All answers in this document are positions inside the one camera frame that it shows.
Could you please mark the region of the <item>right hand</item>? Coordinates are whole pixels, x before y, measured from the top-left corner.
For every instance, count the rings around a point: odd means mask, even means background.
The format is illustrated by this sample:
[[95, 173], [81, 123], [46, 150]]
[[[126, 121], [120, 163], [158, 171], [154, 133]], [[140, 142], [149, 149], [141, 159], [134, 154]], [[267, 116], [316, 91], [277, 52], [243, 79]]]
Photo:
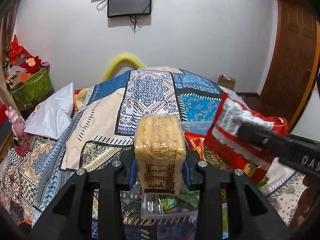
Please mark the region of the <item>right hand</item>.
[[296, 231], [299, 226], [307, 219], [310, 210], [313, 208], [316, 199], [319, 196], [319, 180], [305, 176], [303, 185], [306, 189], [303, 191], [295, 214], [290, 222], [289, 229], [291, 232]]

